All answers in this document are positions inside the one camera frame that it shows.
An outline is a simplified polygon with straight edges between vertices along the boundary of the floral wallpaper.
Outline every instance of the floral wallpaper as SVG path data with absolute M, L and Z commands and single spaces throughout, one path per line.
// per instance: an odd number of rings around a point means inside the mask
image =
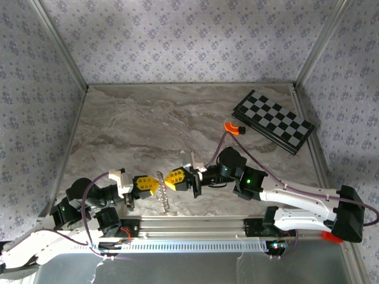
M 0 240 L 50 199 L 82 97 L 28 1 L 0 3 Z
M 294 81 L 325 0 L 44 0 L 87 83 Z
M 379 207 L 379 2 L 353 1 L 302 92 L 333 186 L 353 186 Z M 366 214 L 373 220 L 374 214 Z M 379 227 L 360 245 L 372 283 L 379 283 Z

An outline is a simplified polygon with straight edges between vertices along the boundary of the orange part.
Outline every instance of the orange part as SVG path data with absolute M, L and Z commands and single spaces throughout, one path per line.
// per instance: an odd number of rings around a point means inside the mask
M 334 236 L 332 233 L 329 233 L 329 232 L 323 231 L 321 236 L 324 240 L 332 241 L 334 243 L 340 244 L 343 242 L 343 240 L 341 240 L 340 238 L 337 238 L 336 236 Z
M 224 127 L 225 127 L 226 131 L 232 133 L 233 135 L 238 135 L 239 134 L 238 127 L 232 126 L 231 122 L 225 122 L 224 123 Z

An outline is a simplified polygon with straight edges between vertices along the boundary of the black and white squares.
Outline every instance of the black and white squares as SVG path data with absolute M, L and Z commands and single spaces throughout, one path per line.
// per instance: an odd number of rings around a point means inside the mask
M 292 154 L 314 129 L 306 120 L 255 91 L 234 108 L 233 115 Z

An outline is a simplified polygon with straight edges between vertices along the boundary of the robotic arm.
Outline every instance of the robotic arm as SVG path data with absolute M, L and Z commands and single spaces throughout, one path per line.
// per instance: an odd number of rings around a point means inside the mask
M 255 228 L 249 228 L 245 223 L 246 237 L 278 237 L 284 231 L 305 229 L 330 232 L 337 238 L 354 243 L 362 241 L 364 207 L 330 198 L 361 202 L 353 188 L 342 186 L 340 190 L 320 189 L 284 180 L 277 182 L 265 172 L 247 166 L 246 162 L 246 158 L 232 147 L 221 151 L 216 164 L 208 168 L 195 162 L 192 153 L 184 153 L 183 166 L 171 171 L 164 183 L 175 191 L 192 189 L 196 198 L 202 194 L 205 186 L 220 187 L 233 182 L 233 192 L 243 199 L 286 205 L 283 208 L 269 206 Z M 126 238 L 129 240 L 130 237 L 138 237 L 137 231 L 122 230 L 125 226 L 131 229 L 138 226 L 120 220 L 115 206 L 124 203 L 132 211 L 135 200 L 154 195 L 160 185 L 151 176 L 132 177 L 124 169 L 110 170 L 108 177 L 116 181 L 116 184 L 101 189 L 93 185 L 85 200 L 84 215 L 97 244 L 105 239 L 119 243 Z M 88 236 L 82 220 L 82 198 L 91 183 L 87 178 L 75 181 L 66 190 L 66 197 L 53 207 L 49 216 L 21 238 L 4 244 L 0 256 L 0 274 L 13 275 L 14 271 L 22 274 L 25 269 L 29 271 L 34 265 L 44 264 L 63 253 L 72 241 L 87 246 Z M 303 193 L 289 188 L 299 189 Z M 251 231 L 258 232 L 258 235 L 250 234 Z
M 207 170 L 203 165 L 192 164 L 187 163 L 187 167 L 172 171 L 165 180 L 166 185 L 177 191 L 186 191 L 192 187 L 196 198 L 201 195 L 203 186 L 234 182 L 233 192 L 243 199 L 289 205 L 284 208 L 277 206 L 267 208 L 264 224 L 268 227 L 282 231 L 320 230 L 330 232 L 345 241 L 353 243 L 362 241 L 364 207 L 330 198 L 334 196 L 362 202 L 354 188 L 343 185 L 338 191 L 284 180 L 281 180 L 284 184 L 281 186 L 265 172 L 247 166 L 246 158 L 232 147 L 224 149 L 219 154 L 216 165 L 210 166 Z M 296 188 L 304 194 L 293 192 L 287 187 Z M 315 193 L 326 198 L 312 196 Z

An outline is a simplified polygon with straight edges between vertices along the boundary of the gray marble table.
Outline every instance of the gray marble table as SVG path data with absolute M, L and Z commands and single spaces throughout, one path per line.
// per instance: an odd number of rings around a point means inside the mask
M 242 125 L 231 116 L 233 108 L 252 90 L 295 111 L 288 85 L 99 85 L 91 86 L 75 133 L 58 198 L 81 177 L 95 178 L 109 169 L 125 167 L 132 175 L 167 174 L 181 166 L 179 153 L 191 149 L 208 162 L 222 133 L 223 123 Z M 307 144 L 296 156 L 286 152 L 251 128 L 238 136 L 251 153 L 277 176 L 305 185 L 317 185 Z M 227 138 L 225 146 L 235 146 Z M 248 165 L 258 168 L 252 161 Z M 105 179 L 98 185 L 111 183 Z M 232 193 L 233 186 L 204 188 L 203 195 L 168 189 L 170 215 L 260 215 L 267 202 L 245 201 Z M 136 201 L 126 215 L 163 215 L 155 196 Z

